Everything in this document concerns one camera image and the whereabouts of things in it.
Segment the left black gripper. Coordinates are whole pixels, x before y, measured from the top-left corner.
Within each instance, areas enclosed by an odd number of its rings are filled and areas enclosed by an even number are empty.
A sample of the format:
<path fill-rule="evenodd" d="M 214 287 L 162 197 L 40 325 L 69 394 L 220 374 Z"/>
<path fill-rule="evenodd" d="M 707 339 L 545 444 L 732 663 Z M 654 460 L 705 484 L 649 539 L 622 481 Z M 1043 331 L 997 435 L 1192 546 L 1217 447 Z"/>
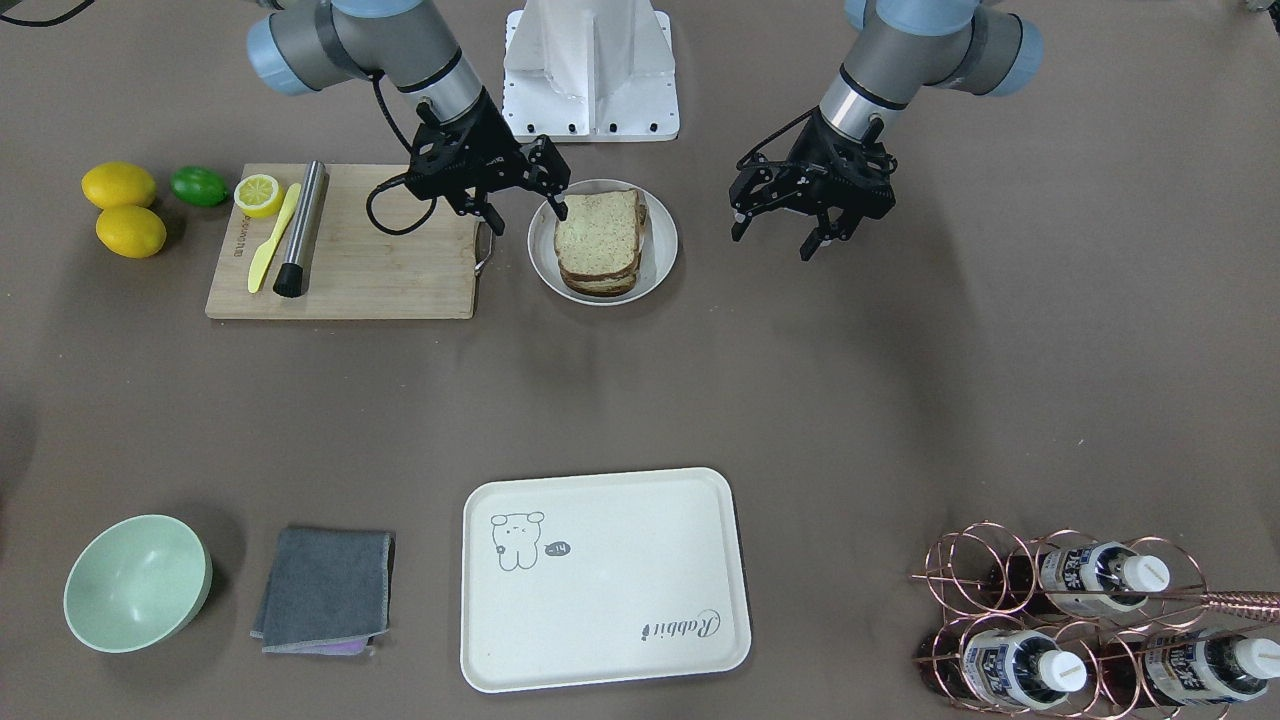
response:
<path fill-rule="evenodd" d="M 783 160 L 771 160 L 764 146 L 803 123 Z M 818 220 L 800 246 L 810 261 L 829 236 L 850 236 L 864 218 L 879 220 L 895 206 L 891 176 L 896 158 L 881 142 L 883 120 L 873 115 L 861 140 L 837 132 L 817 108 L 803 113 L 745 152 L 730 187 L 731 240 L 740 242 L 755 217 L 780 209 Z"/>

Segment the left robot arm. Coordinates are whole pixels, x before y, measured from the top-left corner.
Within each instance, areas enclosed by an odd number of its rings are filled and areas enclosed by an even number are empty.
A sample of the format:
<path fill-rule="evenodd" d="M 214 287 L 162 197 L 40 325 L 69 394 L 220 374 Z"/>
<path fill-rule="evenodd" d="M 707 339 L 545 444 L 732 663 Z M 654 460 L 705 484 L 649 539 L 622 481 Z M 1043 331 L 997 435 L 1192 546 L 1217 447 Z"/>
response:
<path fill-rule="evenodd" d="M 755 146 L 737 161 L 733 241 L 776 210 L 815 219 L 803 260 L 850 240 L 861 220 L 895 205 L 897 163 L 883 136 L 922 88 L 1009 96 L 1044 58 L 1033 23 L 980 1 L 849 1 L 845 14 L 858 37 L 822 100 L 790 122 L 797 137 L 787 156 L 772 160 Z"/>

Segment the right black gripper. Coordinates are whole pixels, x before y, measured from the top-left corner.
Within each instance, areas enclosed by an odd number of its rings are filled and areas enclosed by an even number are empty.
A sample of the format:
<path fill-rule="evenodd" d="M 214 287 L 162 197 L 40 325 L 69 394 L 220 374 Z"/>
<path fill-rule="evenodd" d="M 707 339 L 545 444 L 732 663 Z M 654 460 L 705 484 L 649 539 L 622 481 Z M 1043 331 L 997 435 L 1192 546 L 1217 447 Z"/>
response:
<path fill-rule="evenodd" d="M 547 135 L 517 141 L 488 91 L 461 117 L 440 120 L 425 102 L 410 160 L 407 190 L 422 201 L 443 197 L 460 215 L 481 215 L 494 236 L 506 222 L 489 193 L 520 188 L 547 199 L 559 222 L 568 217 L 564 191 L 571 170 Z"/>

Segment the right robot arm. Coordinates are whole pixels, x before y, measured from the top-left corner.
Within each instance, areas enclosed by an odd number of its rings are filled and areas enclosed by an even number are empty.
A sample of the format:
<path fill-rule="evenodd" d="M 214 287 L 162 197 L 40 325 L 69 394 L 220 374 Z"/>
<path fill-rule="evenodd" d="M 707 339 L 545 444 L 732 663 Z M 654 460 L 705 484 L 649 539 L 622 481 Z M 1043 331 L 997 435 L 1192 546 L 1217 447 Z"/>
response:
<path fill-rule="evenodd" d="M 424 202 L 444 199 L 495 234 L 506 225 L 486 197 L 507 188 L 538 193 L 567 218 L 571 174 L 559 150 L 544 135 L 517 141 L 434 3 L 273 1 L 270 10 L 246 40 L 268 87 L 300 96 L 388 78 L 413 104 L 420 126 L 406 143 L 410 165 L 390 186 Z"/>

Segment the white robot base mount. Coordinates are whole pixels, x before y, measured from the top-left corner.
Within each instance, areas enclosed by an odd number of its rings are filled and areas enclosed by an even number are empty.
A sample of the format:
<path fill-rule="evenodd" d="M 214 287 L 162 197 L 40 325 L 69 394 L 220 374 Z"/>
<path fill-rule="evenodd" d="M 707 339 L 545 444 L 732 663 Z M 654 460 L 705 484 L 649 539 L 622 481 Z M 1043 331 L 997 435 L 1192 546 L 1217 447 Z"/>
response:
<path fill-rule="evenodd" d="M 522 142 L 678 137 L 671 18 L 649 1 L 527 1 L 506 18 L 500 114 Z"/>

